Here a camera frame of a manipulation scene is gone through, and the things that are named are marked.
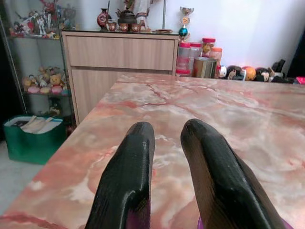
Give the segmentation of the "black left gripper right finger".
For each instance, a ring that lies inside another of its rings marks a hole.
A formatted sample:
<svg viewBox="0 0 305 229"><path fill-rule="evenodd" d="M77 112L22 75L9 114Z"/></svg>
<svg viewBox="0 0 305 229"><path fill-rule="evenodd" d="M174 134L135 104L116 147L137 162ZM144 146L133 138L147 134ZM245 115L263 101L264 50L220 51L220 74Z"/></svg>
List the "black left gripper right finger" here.
<svg viewBox="0 0 305 229"><path fill-rule="evenodd" d="M251 168L211 125L188 120L181 131L205 229L285 229Z"/></svg>

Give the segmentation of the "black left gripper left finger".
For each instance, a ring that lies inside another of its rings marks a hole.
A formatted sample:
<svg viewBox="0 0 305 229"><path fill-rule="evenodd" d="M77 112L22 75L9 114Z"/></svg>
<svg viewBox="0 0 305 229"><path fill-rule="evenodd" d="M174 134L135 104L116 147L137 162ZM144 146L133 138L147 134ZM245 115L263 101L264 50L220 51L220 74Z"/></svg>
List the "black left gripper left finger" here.
<svg viewBox="0 0 305 229"><path fill-rule="evenodd" d="M87 229L150 228L154 151L153 126L133 124L102 173Z"/></svg>

